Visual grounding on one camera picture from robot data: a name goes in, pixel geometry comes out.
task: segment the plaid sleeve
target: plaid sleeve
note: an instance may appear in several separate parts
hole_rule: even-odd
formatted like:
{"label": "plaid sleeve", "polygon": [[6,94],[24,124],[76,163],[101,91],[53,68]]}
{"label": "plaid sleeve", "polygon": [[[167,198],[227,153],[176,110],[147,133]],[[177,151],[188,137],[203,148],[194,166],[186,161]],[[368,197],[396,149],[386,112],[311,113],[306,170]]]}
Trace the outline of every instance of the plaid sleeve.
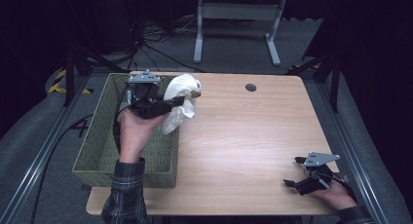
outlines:
{"label": "plaid sleeve", "polygon": [[116,163],[111,195],[101,214],[105,223],[148,223],[143,200],[144,171],[144,159],[135,164]]}
{"label": "plaid sleeve", "polygon": [[374,224],[365,206],[349,207],[338,211],[341,223],[343,224]]}

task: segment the human hand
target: human hand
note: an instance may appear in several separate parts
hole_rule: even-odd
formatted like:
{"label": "human hand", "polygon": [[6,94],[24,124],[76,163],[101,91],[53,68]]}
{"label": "human hand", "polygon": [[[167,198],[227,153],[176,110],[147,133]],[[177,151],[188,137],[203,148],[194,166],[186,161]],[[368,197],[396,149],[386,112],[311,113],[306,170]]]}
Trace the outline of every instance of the human hand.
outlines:
{"label": "human hand", "polygon": [[310,195],[324,200],[336,210],[357,206],[347,189],[335,180],[331,180],[329,189],[317,190],[310,193]]}
{"label": "human hand", "polygon": [[130,109],[121,114],[121,163],[137,163],[140,155],[151,139],[152,132],[166,117],[161,115],[151,119],[142,119]]}

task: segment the green woven basket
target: green woven basket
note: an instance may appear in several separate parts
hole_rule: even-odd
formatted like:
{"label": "green woven basket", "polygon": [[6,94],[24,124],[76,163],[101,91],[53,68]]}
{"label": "green woven basket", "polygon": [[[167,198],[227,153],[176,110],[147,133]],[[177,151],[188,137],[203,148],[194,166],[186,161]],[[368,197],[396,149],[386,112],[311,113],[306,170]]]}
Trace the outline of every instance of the green woven basket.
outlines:
{"label": "green woven basket", "polygon": [[[116,104],[131,75],[109,74],[94,117],[72,172],[93,187],[110,187],[119,158],[112,133]],[[161,76],[159,93],[165,93],[172,76]],[[122,106],[127,106],[126,97]],[[146,160],[143,186],[173,188],[176,184],[179,128],[164,135],[156,129],[142,154]]]}

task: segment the wooden table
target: wooden table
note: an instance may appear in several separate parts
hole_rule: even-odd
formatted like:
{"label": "wooden table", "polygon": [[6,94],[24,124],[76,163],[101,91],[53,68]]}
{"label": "wooden table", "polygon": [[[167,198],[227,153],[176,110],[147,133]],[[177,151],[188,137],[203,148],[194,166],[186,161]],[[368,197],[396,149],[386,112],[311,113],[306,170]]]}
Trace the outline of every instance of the wooden table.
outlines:
{"label": "wooden table", "polygon": [[[179,73],[156,73],[179,75]],[[301,197],[297,156],[329,153],[303,82],[293,76],[192,74],[203,85],[197,116],[180,127],[176,187],[145,188],[150,215],[304,215],[334,213]],[[245,85],[256,86],[249,92]],[[336,164],[329,165],[337,171]],[[93,187],[87,212],[99,215],[110,188]]]}

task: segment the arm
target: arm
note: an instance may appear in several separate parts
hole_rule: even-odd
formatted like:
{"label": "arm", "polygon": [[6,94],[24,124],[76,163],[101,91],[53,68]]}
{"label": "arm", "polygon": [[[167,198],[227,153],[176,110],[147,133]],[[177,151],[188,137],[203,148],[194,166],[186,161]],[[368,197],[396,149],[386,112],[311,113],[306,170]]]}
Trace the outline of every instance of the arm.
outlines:
{"label": "arm", "polygon": [[313,196],[324,200],[338,211],[343,224],[374,224],[374,220],[368,213],[367,208],[357,205],[349,195],[346,188],[335,180],[331,180],[330,188],[317,190],[311,193]]}
{"label": "arm", "polygon": [[111,195],[101,214],[105,223],[148,223],[143,199],[145,161],[140,155],[154,128],[167,115],[141,119],[129,109],[123,113],[120,121],[121,154],[115,166]]}

